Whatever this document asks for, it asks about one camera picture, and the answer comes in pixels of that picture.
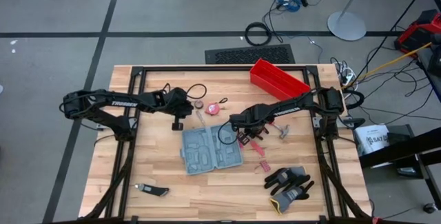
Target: work glove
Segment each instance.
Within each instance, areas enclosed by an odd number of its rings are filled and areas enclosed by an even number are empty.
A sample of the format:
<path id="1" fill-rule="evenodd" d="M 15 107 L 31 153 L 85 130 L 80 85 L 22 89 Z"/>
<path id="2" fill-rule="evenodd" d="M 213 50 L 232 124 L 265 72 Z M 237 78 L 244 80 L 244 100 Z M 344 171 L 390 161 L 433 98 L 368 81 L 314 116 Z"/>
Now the work glove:
<path id="1" fill-rule="evenodd" d="M 314 181 L 308 183 L 306 187 L 291 186 L 281 193 L 269 198 L 269 202 L 278 214 L 283 214 L 294 200 L 306 200 L 309 198 L 308 190 L 314 185 Z"/>
<path id="2" fill-rule="evenodd" d="M 300 186 L 311 179 L 310 175 L 306 175 L 304 167 L 288 167 L 280 168 L 273 174 L 265 178 L 266 184 L 263 186 L 265 189 L 278 184 L 272 191 L 271 195 L 275 195 L 277 191 L 283 187 L 286 187 L 283 191 L 293 186 Z"/>

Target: wooden table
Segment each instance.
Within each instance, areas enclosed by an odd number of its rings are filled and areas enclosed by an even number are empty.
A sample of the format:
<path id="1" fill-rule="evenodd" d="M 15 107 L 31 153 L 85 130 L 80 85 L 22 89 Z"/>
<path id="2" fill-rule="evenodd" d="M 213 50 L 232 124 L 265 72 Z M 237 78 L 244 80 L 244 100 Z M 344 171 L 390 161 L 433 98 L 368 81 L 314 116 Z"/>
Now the wooden table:
<path id="1" fill-rule="evenodd" d="M 322 87 L 339 88 L 334 65 L 317 67 Z M 126 93 L 131 69 L 130 65 L 115 66 L 109 90 Z M 288 73 L 302 80 L 300 72 Z M 145 91 L 162 89 L 166 83 L 185 90 L 195 83 L 204 83 L 208 88 L 207 96 L 203 99 L 205 103 L 220 101 L 223 97 L 229 99 L 222 104 L 225 109 L 221 110 L 218 116 L 203 113 L 207 125 L 224 123 L 230 114 L 240 113 L 256 103 L 277 101 L 252 85 L 246 71 L 148 72 Z M 193 96 L 201 93 L 200 88 L 191 91 Z M 108 107 L 105 110 L 114 115 L 123 114 L 123 108 Z M 137 215 L 140 220 L 282 221 L 318 220 L 319 215 L 327 215 L 308 111 L 277 118 L 277 123 L 290 125 L 289 134 L 283 141 L 278 138 L 279 131 L 272 126 L 268 127 L 269 134 L 264 135 L 264 140 L 258 141 L 265 149 L 265 159 L 271 166 L 271 172 L 268 173 L 264 173 L 259 166 L 259 154 L 252 150 L 250 145 L 246 145 L 243 150 L 243 165 L 199 175 L 186 175 L 183 159 L 179 154 L 182 134 L 171 131 L 172 121 L 172 116 L 163 113 L 141 113 L 125 211 L 126 219 Z M 202 127 L 195 113 L 187 116 L 183 124 L 184 130 Z M 100 132 L 99 137 L 109 134 L 112 134 L 111 130 Z M 352 139 L 349 130 L 340 129 L 340 136 Z M 355 145 L 342 139 L 335 140 L 334 144 L 342 184 L 357 204 L 370 214 L 371 206 Z M 79 216 L 87 214 L 108 188 L 115 151 L 116 141 L 113 138 L 103 139 L 96 144 Z M 269 204 L 269 190 L 263 188 L 263 179 L 280 167 L 299 165 L 304 166 L 316 182 L 309 191 L 311 197 L 306 201 L 295 201 L 285 214 L 277 215 Z M 135 183 L 169 187 L 170 192 L 164 197 L 149 195 L 133 187 Z M 340 215 L 333 186 L 331 191 L 336 215 Z M 120 195 L 121 191 L 116 193 L 114 213 L 117 213 Z"/>

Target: red plastic bin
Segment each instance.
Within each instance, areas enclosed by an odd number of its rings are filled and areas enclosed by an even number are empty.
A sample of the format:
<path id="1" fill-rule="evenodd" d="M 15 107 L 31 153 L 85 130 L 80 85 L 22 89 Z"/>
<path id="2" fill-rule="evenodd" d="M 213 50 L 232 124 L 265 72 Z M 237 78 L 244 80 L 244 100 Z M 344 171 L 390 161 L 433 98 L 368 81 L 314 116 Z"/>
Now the red plastic bin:
<path id="1" fill-rule="evenodd" d="M 310 91 L 310 87 L 270 62 L 259 59 L 249 71 L 250 81 L 262 90 L 284 101 Z"/>

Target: gray tool case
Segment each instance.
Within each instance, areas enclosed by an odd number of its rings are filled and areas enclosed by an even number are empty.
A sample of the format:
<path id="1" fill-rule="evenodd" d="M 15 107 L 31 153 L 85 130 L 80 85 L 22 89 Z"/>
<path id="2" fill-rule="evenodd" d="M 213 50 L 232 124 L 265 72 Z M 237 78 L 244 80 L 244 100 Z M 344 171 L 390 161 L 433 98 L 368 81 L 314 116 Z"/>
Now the gray tool case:
<path id="1" fill-rule="evenodd" d="M 182 132 L 181 157 L 189 175 L 200 174 L 243 164 L 238 142 L 222 144 L 218 139 L 220 125 L 197 128 Z M 231 143 L 236 133 L 231 125 L 225 125 L 220 131 L 223 142 Z"/>

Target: gray floor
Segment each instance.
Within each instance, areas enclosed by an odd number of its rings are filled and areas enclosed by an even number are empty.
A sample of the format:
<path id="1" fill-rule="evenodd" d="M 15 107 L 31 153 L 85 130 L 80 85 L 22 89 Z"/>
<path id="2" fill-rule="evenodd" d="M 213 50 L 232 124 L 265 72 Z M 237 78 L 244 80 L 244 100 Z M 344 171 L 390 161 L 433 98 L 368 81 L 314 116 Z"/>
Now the gray floor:
<path id="1" fill-rule="evenodd" d="M 260 21 L 272 0 L 118 0 L 110 31 L 242 31 Z M 277 30 L 326 31 L 327 17 L 348 0 L 323 0 L 319 6 L 273 18 Z M 0 32 L 98 32 L 110 0 L 0 0 Z M 358 13 L 370 31 L 388 30 L 410 0 L 355 0 Z M 435 8 L 432 0 L 417 0 L 400 25 L 406 27 L 422 10 Z M 365 37 L 356 42 L 334 37 L 311 37 L 323 48 L 320 61 L 330 57 L 345 60 L 355 71 L 380 42 Z M 387 41 L 392 46 L 393 39 Z M 41 222 L 57 174 L 72 122 L 57 110 L 64 94 L 84 86 L 97 38 L 0 39 L 0 220 L 2 223 Z M 285 39 L 297 63 L 317 63 L 320 50 L 306 37 Z M 240 37 L 108 38 L 99 61 L 92 89 L 108 86 L 116 64 L 199 64 L 204 50 L 247 46 Z M 400 55 L 381 51 L 371 68 Z M 422 72 L 413 71 L 419 79 Z M 360 86 L 368 93 L 381 84 L 377 79 Z M 366 107 L 408 112 L 424 102 L 430 89 L 404 97 L 411 83 L 390 81 L 369 97 Z M 434 95 L 415 114 L 440 116 Z M 354 116 L 367 117 L 354 110 Z M 397 116 L 372 112 L 375 122 Z M 420 134 L 439 126 L 439 121 L 402 118 L 395 124 L 411 124 Z M 81 128 L 55 220 L 77 216 L 84 190 L 96 132 Z M 441 167 L 433 167 L 441 182 Z M 390 168 L 366 170 L 369 195 L 376 203 L 376 216 L 387 216 L 416 207 L 394 220 L 439 223 L 441 213 L 425 214 L 421 207 L 432 201 L 423 181 L 406 180 Z"/>

